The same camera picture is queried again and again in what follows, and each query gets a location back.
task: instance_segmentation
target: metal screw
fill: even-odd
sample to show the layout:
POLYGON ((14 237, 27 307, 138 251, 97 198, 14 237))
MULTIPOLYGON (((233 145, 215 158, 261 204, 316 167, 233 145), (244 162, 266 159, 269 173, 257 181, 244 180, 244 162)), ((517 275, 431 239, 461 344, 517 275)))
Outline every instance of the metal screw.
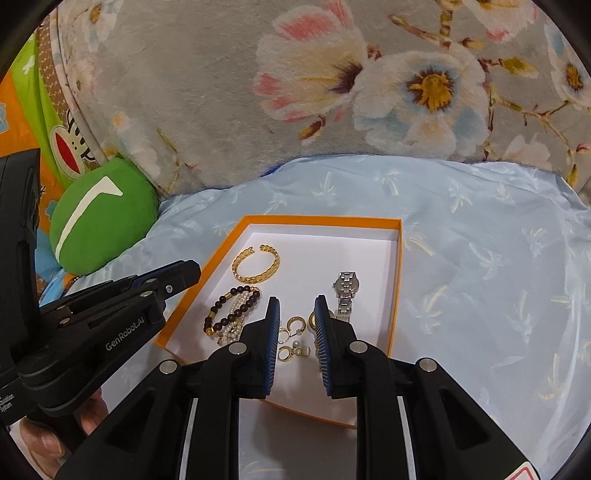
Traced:
POLYGON ((232 355, 242 355, 244 352, 246 352, 246 345, 242 342, 234 342, 230 345, 228 350, 230 350, 232 355))
POLYGON ((418 363, 418 366, 425 372, 434 372, 437 369, 437 362, 433 358, 423 358, 418 363))
POLYGON ((160 371, 164 375, 171 374, 177 369, 177 363, 174 360, 165 360, 160 364, 160 371))
POLYGON ((365 353, 368 351, 368 344, 361 340, 355 340, 349 344, 349 348, 355 353, 365 353))

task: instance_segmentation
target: orange box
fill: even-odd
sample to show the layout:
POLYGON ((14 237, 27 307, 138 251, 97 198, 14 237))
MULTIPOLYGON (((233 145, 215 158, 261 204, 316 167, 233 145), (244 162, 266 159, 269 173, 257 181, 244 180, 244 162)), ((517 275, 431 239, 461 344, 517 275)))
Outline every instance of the orange box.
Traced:
MULTIPOLYGON (((329 308, 337 307, 333 283, 342 271, 355 271, 359 291, 352 304, 351 324, 357 337, 390 353, 400 287, 402 228, 398 219, 329 216, 245 216, 202 268, 199 283, 185 292, 157 344, 182 361, 201 361, 218 348, 203 333, 203 320, 220 295, 239 284, 231 271, 233 260, 247 247, 255 254, 243 261, 240 275, 252 276, 272 263, 259 245, 274 247, 281 259, 277 272, 257 284, 261 301, 246 322, 264 317, 269 297, 281 304, 281 326, 293 316, 306 320, 320 294, 329 308)), ((318 420, 355 426, 355 399, 331 400, 326 396, 314 354, 309 327, 298 340, 311 347, 309 357, 277 361, 275 382, 267 402, 318 420)))

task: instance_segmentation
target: green fabric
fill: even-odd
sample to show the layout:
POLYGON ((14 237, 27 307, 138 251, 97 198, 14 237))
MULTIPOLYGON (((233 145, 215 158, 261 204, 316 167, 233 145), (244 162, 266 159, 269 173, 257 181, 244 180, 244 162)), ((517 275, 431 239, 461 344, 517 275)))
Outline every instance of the green fabric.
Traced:
POLYGON ((51 99, 39 74, 37 64, 37 33, 31 35, 10 68, 12 81, 21 102, 22 111, 35 135, 43 157, 54 176, 67 187, 72 179, 57 166, 50 144, 51 130, 62 121, 51 104, 51 99))
POLYGON ((64 192, 51 218, 50 242, 54 253, 79 203, 104 177, 109 177, 123 195, 96 195, 66 234, 56 258, 74 275, 92 273, 121 255, 146 236, 158 216, 152 184, 131 162, 116 158, 80 176, 64 192))

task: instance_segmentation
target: jewelry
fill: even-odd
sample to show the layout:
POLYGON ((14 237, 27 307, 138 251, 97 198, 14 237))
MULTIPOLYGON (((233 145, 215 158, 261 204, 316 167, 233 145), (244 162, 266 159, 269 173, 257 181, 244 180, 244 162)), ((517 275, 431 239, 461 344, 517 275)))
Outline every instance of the jewelry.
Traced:
POLYGON ((351 303, 359 290, 359 280, 355 272, 341 272, 333 287, 339 298, 339 308, 336 312, 337 320, 349 322, 351 317, 351 303))
POLYGON ((288 362, 294 356, 310 356, 310 352, 311 349, 309 346, 301 346, 297 340, 294 340, 291 346, 283 345, 279 347, 277 359, 280 362, 288 362))
POLYGON ((261 296, 261 291, 256 287, 250 287, 249 285, 245 286, 238 286, 237 288, 232 288, 228 293, 222 295, 219 300, 214 304, 213 307, 209 309, 209 313, 205 317, 203 331, 208 335, 212 336, 215 332, 219 332, 227 326, 228 324, 234 322, 236 319, 242 317, 243 313, 246 313, 248 309, 252 308, 254 304, 258 301, 261 296), (223 318, 221 321, 217 322, 215 325, 212 326, 213 319, 216 316, 216 313, 220 308, 222 308, 223 304, 226 303, 232 297, 238 295, 239 293, 243 292, 251 292, 250 298, 241 304, 237 309, 234 309, 233 313, 230 313, 227 318, 223 318))
MULTIPOLYGON (((329 310, 329 315, 331 318, 335 318, 335 314, 332 310, 329 310)), ((308 325, 310 325, 310 330, 316 331, 316 317, 314 316, 314 312, 310 313, 308 317, 308 325)))
POLYGON ((273 254, 273 256, 275 257, 273 265, 267 268, 267 270, 265 270, 260 275, 256 275, 254 277, 242 277, 238 275, 238 266, 240 265, 240 263, 242 263, 242 261, 246 257, 250 257, 255 252, 253 247, 248 247, 246 250, 240 252, 240 254, 234 259, 234 262, 232 262, 232 273, 234 273, 234 277, 236 277, 238 281, 250 284, 261 283, 271 278, 279 268, 279 263, 281 262, 281 260, 279 258, 279 254, 277 253, 277 250, 275 250, 273 247, 270 247, 269 245, 261 245, 259 249, 261 250, 261 252, 268 252, 270 254, 273 254))
MULTIPOLYGON (((248 300, 248 297, 250 295, 250 292, 248 291, 243 291, 242 293, 239 293, 238 295, 236 295, 236 297, 234 297, 234 302, 232 303, 232 307, 230 307, 230 312, 233 312, 234 310, 239 310, 240 309, 240 305, 242 305, 243 303, 245 304, 245 302, 248 300)), ((217 335, 218 335, 218 339, 217 339, 217 344, 219 346, 224 346, 228 343, 232 343, 235 342, 236 340, 238 340, 240 338, 240 334, 242 333, 242 327, 244 327, 244 319, 246 317, 246 313, 244 315, 242 315, 240 318, 237 318, 236 320, 234 320, 234 322, 230 323, 227 327, 223 328, 222 330, 220 330, 217 335)))
POLYGON ((286 343, 291 337, 295 337, 296 335, 301 335, 305 331, 306 331, 306 321, 302 317, 292 317, 287 321, 287 328, 280 328, 279 329, 279 334, 286 333, 287 338, 283 341, 278 340, 278 343, 286 343), (298 328, 295 331, 295 333, 291 333, 291 325, 293 325, 294 322, 300 322, 301 327, 298 328))

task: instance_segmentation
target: metal watch band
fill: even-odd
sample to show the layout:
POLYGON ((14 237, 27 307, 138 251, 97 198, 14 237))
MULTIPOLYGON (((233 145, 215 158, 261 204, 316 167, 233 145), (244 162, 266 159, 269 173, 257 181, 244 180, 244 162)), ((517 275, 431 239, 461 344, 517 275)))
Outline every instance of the metal watch band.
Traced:
POLYGON ((342 280, 343 288, 339 290, 339 307, 336 312, 338 320, 349 322, 351 317, 351 304, 353 300, 353 289, 351 279, 353 272, 341 272, 339 278, 342 280))

